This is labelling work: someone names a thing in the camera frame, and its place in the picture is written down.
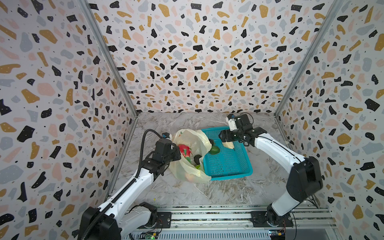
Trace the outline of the green circuit board left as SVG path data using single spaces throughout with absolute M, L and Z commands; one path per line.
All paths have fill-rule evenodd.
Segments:
M 140 240 L 157 240 L 159 238 L 158 232 L 148 232 L 140 235 Z

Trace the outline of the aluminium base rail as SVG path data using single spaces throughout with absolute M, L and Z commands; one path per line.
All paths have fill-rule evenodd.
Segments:
M 169 215 L 160 221 L 163 227 L 136 230 L 125 239 L 139 240 L 143 233 L 158 232 L 158 240 L 270 240 L 269 230 L 285 231 L 286 240 L 342 239 L 329 210 L 307 201 L 277 227 L 263 221 L 265 210 L 260 205 L 167 206 L 159 208 Z

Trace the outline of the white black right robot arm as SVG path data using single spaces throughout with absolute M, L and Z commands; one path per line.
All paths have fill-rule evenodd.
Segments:
M 258 148 L 272 157 L 289 173 L 285 192 L 268 205 L 263 221 L 272 227 L 279 226 L 286 216 L 304 200 L 323 188 L 319 161 L 304 157 L 275 140 L 261 127 L 253 127 L 248 116 L 229 114 L 228 130 L 222 130 L 223 143 L 239 142 Z

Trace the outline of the aluminium left corner post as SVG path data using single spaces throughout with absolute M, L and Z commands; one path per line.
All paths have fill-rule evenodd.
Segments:
M 129 113 L 133 116 L 134 119 L 136 119 L 138 117 L 138 113 L 134 108 L 134 104 L 131 101 L 131 98 L 130 98 L 129 93 L 126 89 L 126 86 L 122 80 L 122 77 L 120 76 L 119 71 L 117 69 L 117 66 L 116 66 L 116 64 L 115 64 L 115 62 L 114 62 L 114 60 L 110 54 L 108 45 L 105 43 L 105 41 L 103 39 L 102 32 L 101 32 L 101 30 L 97 24 L 96 19 L 94 18 L 94 15 L 91 11 L 89 3 L 88 3 L 88 1 L 78 1 L 78 2 L 79 2 L 79 5 L 80 5 L 82 12 L 85 15 L 85 19 L 89 23 L 89 28 L 92 30 L 92 32 L 95 36 L 95 40 L 98 43 L 98 45 L 100 46 L 100 50 L 106 59 L 106 63 L 110 67 L 112 74 L 115 77 L 115 80 L 117 81 L 118 87 L 120 88 L 122 95 L 123 95 L 123 97 L 124 97 L 124 99 L 128 105 Z

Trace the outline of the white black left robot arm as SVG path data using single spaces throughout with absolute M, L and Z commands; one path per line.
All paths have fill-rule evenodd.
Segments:
M 136 174 L 99 207 L 89 207 L 82 215 L 80 240 L 121 240 L 138 228 L 162 227 L 157 207 L 134 201 L 171 162 L 181 159 L 178 146 L 169 139 L 156 142 L 155 150 L 143 161 Z

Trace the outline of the green lime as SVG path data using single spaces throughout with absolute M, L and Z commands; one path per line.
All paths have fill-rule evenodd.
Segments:
M 212 146 L 212 148 L 211 148 L 211 150 L 209 151 L 209 154 L 211 154 L 211 155 L 217 155 L 217 154 L 219 154 L 220 153 L 220 148 L 218 147 L 218 146 L 216 146 L 216 145 L 213 145 Z

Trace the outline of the green circuit board right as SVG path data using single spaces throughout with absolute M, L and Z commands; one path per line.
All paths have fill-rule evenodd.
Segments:
M 269 230 L 269 237 L 271 240 L 285 240 L 286 233 L 283 230 Z

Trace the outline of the aluminium corner post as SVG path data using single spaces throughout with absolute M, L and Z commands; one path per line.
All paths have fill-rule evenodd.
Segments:
M 92 30 L 92 32 L 95 36 L 95 40 L 98 43 L 98 45 L 100 46 L 100 50 L 106 59 L 106 63 L 110 67 L 112 74 L 115 77 L 115 80 L 117 81 L 118 87 L 120 88 L 122 95 L 123 95 L 123 97 L 124 97 L 124 99 L 128 105 L 129 113 L 133 116 L 134 119 L 136 119 L 138 117 L 138 113 L 134 108 L 134 104 L 131 101 L 131 98 L 130 98 L 129 93 L 126 89 L 126 86 L 122 80 L 122 77 L 120 76 L 119 71 L 117 69 L 117 66 L 116 66 L 116 64 L 115 64 L 115 62 L 114 62 L 114 60 L 110 54 L 108 45 L 105 43 L 105 41 L 103 39 L 102 32 L 101 32 L 101 30 L 97 24 L 96 19 L 94 18 L 94 15 L 91 11 L 89 3 L 88 3 L 88 1 L 78 1 L 78 2 L 79 2 L 79 5 L 80 5 L 82 12 L 85 15 L 85 19 L 89 23 L 89 28 Z
M 294 91 L 295 86 L 299 82 L 301 76 L 303 75 L 304 71 L 306 70 L 307 65 L 313 58 L 313 55 L 317 52 L 317 48 L 319 47 L 320 43 L 323 40 L 324 35 L 327 33 L 329 27 L 331 26 L 334 18 L 336 17 L 337 13 L 341 9 L 343 5 L 342 0 L 334 0 L 331 4 L 329 11 L 327 12 L 327 15 L 316 34 L 313 42 L 311 43 L 306 55 L 304 56 L 302 63 L 299 65 L 298 70 L 296 71 L 293 80 L 291 81 L 290 85 L 287 87 L 287 91 L 283 96 L 283 99 L 279 103 L 276 112 L 274 113 L 274 117 L 276 120 L 278 120 L 279 115 L 282 113 L 284 105 L 289 100 L 290 94 Z

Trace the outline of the green circuit board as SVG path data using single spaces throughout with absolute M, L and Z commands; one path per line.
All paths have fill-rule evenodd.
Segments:
M 283 230 L 269 230 L 269 237 L 271 240 L 285 240 L 286 233 Z
M 148 232 L 140 235 L 140 240 L 157 240 L 159 238 L 158 232 Z

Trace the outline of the aluminium right corner post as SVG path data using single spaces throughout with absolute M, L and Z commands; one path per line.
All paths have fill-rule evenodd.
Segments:
M 313 58 L 313 55 L 317 52 L 317 48 L 319 47 L 320 43 L 323 40 L 324 35 L 327 33 L 329 27 L 331 26 L 334 18 L 336 17 L 337 13 L 341 9 L 343 5 L 342 0 L 334 0 L 331 4 L 329 11 L 327 12 L 327 15 L 316 34 L 313 42 L 311 43 L 306 55 L 304 56 L 302 63 L 299 65 L 298 70 L 296 71 L 293 80 L 291 81 L 290 85 L 287 87 L 287 91 L 283 96 L 283 99 L 279 103 L 276 112 L 274 113 L 274 117 L 276 120 L 278 120 L 279 115 L 282 113 L 284 105 L 289 100 L 290 94 L 294 91 L 295 86 L 299 82 L 301 76 L 303 75 L 304 71 L 306 70 L 307 65 Z

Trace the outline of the teal plastic basket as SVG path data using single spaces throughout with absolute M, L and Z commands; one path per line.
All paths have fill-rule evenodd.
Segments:
M 203 158 L 205 174 L 212 177 L 212 181 L 238 179 L 253 173 L 245 146 L 242 143 L 234 142 L 234 149 L 228 149 L 219 139 L 220 132 L 228 129 L 229 127 L 216 127 L 202 130 L 220 149 L 218 154 L 206 154 Z

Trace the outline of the cream plastic bag orange print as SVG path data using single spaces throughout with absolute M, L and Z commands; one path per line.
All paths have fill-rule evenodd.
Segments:
M 170 164 L 173 175 L 185 182 L 208 183 L 212 177 L 205 173 L 203 158 L 213 145 L 207 135 L 201 130 L 182 129 L 172 136 L 172 142 L 181 153 L 181 159 Z

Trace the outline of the dark avocado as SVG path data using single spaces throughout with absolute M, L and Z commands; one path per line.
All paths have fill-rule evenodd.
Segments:
M 201 155 L 195 155 L 194 156 L 194 162 L 195 162 L 196 165 L 200 165 L 201 164 L 201 158 L 202 158 Z

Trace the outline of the red dragon fruit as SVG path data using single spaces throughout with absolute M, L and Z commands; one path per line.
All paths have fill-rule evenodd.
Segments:
M 181 152 L 181 155 L 186 159 L 188 160 L 189 162 L 191 161 L 191 157 L 193 156 L 192 154 L 192 151 L 191 151 L 191 148 L 186 146 L 186 145 L 178 145 L 178 148 Z

